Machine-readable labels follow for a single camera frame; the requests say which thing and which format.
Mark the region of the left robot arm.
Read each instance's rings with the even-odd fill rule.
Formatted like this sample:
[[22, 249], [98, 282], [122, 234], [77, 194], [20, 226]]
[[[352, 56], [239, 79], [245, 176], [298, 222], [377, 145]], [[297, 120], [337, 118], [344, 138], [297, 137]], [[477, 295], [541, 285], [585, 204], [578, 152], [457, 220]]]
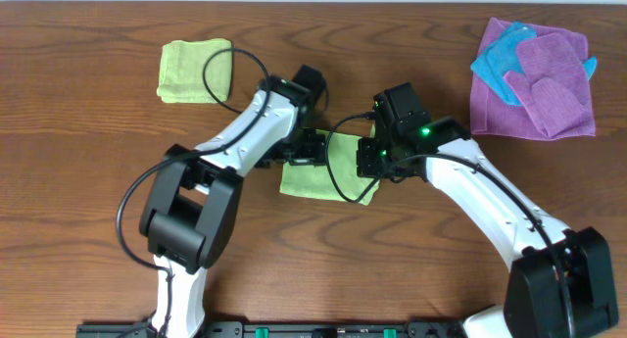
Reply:
[[309, 123], [325, 88], [322, 74], [307, 66], [290, 80], [265, 78], [249, 107], [221, 133], [193, 149], [171, 146], [152, 170], [155, 181], [139, 223], [160, 276], [148, 336], [199, 332], [207, 271], [231, 237], [252, 169], [272, 162], [323, 165], [323, 137]]

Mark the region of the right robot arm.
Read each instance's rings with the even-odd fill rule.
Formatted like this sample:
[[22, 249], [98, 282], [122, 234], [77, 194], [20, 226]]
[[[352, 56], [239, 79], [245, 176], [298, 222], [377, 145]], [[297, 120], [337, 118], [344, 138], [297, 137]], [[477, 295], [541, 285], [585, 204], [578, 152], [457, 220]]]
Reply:
[[500, 306], [465, 318], [466, 337], [593, 337], [619, 320], [609, 246], [593, 227], [575, 231], [535, 205], [452, 119], [403, 137], [379, 122], [358, 142], [362, 177], [420, 177], [478, 226], [508, 270]]

